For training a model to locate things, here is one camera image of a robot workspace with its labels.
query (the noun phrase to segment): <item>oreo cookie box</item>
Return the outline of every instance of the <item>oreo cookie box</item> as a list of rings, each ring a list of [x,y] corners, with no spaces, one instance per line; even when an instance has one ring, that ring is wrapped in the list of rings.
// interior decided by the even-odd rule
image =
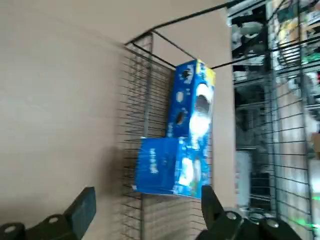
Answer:
[[[205,150],[211,131],[216,73],[201,60],[176,67],[166,136],[186,138],[195,150]]]

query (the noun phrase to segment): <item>printed logo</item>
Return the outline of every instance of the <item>printed logo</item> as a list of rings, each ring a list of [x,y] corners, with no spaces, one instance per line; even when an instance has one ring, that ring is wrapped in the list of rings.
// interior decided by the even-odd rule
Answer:
[[[150,148],[150,172],[152,174],[157,174],[158,168],[157,168],[157,162],[156,162],[156,151],[154,148]]]

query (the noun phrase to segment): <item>wire basket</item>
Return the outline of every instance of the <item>wire basket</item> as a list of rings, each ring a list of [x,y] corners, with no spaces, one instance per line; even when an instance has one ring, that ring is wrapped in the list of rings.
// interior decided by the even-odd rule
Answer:
[[[155,26],[126,44],[120,82],[118,144],[123,151],[121,238],[133,240],[195,239],[205,229],[201,202],[194,198],[141,194],[132,189],[141,138],[165,136],[175,65],[154,54],[154,36],[162,38],[194,59],[192,54],[161,35],[157,29],[222,8],[231,8],[231,24],[257,20],[260,32],[232,51],[235,87],[237,151],[250,155],[248,218],[256,213],[287,221],[302,239],[316,237],[313,223],[310,155],[306,118],[308,85],[305,73],[320,68],[317,61],[304,64],[304,51],[320,39],[302,38],[303,16],[315,6],[297,0],[252,1],[241,9],[230,1],[189,16]],[[279,38],[284,25],[296,21],[297,38]],[[292,76],[299,82],[290,86]],[[243,101],[241,89],[256,96]],[[208,163],[212,168],[212,145]]]

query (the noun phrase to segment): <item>cardboard box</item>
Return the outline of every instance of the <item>cardboard box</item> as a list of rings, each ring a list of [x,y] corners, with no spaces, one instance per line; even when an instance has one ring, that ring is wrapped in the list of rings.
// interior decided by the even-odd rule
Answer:
[[[145,194],[201,198],[209,185],[210,169],[182,139],[145,138],[138,155],[135,191]]]
[[[186,138],[194,149],[206,147],[213,117],[215,80],[215,72],[200,60],[177,66],[168,113],[168,138]]]
[[[320,133],[313,133],[312,141],[316,159],[320,160]]]

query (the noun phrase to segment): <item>wire shelf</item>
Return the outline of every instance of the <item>wire shelf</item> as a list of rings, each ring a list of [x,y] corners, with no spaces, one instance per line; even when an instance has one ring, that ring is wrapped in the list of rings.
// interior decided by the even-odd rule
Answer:
[[[133,191],[132,184],[141,138],[166,133],[175,65],[154,54],[154,36],[194,58],[157,30],[221,8],[230,9],[232,27],[254,21],[259,29],[240,38],[240,45],[232,48],[232,62],[212,67],[232,65],[236,149],[251,159],[248,203],[239,207],[255,221],[253,215],[262,213],[287,221],[302,239],[316,237],[315,229],[304,223],[314,220],[306,119],[310,113],[314,118],[320,108],[314,94],[310,97],[308,82],[310,74],[320,71],[320,58],[313,54],[320,34],[306,23],[306,16],[317,1],[245,2],[233,0],[174,19],[126,43],[118,120],[123,150],[121,239],[195,239],[206,228],[200,200],[141,194]]]

